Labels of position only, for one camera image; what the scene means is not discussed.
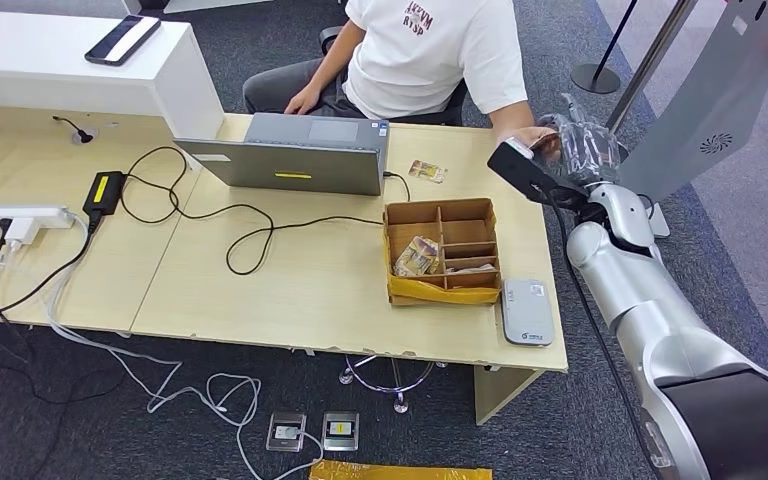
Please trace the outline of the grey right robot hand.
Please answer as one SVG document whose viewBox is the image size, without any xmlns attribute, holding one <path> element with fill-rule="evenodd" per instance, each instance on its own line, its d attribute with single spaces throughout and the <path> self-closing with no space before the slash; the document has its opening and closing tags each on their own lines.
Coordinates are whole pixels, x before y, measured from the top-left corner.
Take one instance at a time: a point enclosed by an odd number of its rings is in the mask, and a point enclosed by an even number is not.
<svg viewBox="0 0 768 480">
<path fill-rule="evenodd" d="M 540 146 L 545 165 L 555 175 L 587 188 L 597 183 L 618 183 L 621 156 L 616 136 L 598 124 L 571 94 L 562 93 L 567 113 L 547 114 L 538 125 L 553 131 Z"/>
</svg>

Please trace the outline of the person's left hand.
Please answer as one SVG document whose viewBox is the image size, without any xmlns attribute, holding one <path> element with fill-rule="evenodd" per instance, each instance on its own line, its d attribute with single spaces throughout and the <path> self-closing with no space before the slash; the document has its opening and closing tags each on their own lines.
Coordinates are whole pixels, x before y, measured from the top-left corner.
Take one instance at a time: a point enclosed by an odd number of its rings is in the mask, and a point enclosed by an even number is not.
<svg viewBox="0 0 768 480">
<path fill-rule="evenodd" d="M 541 160 L 544 163 L 560 159 L 561 140 L 559 133 L 548 127 L 523 127 L 503 133 L 500 141 L 514 139 L 523 145 L 525 156 L 532 160 Z"/>
</svg>

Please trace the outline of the person's right hand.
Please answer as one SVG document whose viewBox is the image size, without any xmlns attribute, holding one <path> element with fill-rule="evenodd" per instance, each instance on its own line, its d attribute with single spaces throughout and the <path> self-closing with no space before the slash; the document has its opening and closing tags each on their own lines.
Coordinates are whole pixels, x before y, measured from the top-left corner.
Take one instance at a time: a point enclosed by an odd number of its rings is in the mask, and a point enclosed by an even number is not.
<svg viewBox="0 0 768 480">
<path fill-rule="evenodd" d="M 288 115 L 307 114 L 318 104 L 321 91 L 322 89 L 320 86 L 314 83 L 308 83 L 289 100 L 284 113 Z"/>
</svg>

